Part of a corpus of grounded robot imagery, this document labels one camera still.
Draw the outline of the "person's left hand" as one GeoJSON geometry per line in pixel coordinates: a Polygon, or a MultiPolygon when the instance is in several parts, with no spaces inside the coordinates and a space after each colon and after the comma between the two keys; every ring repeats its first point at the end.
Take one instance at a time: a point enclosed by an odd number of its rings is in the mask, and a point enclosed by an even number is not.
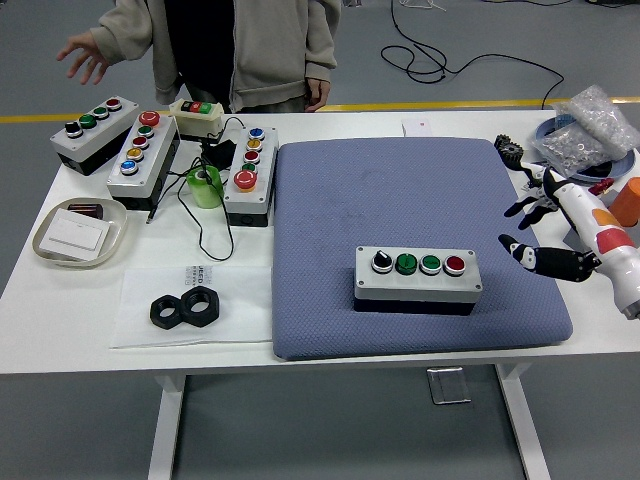
{"type": "Polygon", "coordinates": [[[305,113],[314,113],[327,104],[331,90],[331,82],[327,80],[307,78],[305,113]]]}

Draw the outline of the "person's right hand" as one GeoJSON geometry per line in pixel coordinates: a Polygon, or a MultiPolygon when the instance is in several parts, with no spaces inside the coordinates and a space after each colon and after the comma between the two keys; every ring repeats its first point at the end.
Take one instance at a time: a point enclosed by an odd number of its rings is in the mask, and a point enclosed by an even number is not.
{"type": "Polygon", "coordinates": [[[90,31],[70,36],[63,48],[57,53],[56,60],[61,62],[75,54],[66,76],[77,77],[81,85],[92,82],[98,85],[103,80],[110,64],[98,48],[90,31]]]}

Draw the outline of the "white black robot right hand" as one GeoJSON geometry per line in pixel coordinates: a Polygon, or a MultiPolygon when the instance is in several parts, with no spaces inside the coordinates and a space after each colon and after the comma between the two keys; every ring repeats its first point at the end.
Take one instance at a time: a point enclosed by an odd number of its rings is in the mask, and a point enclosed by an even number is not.
{"type": "Polygon", "coordinates": [[[639,317],[639,251],[605,204],[584,187],[554,170],[531,163],[507,160],[508,169],[524,172],[527,195],[505,213],[512,217],[532,206],[519,228],[524,230],[554,211],[561,211],[586,247],[584,252],[554,247],[532,247],[502,234],[499,241],[524,269],[554,279],[582,282],[592,272],[612,283],[614,303],[628,319],[639,317]]]}

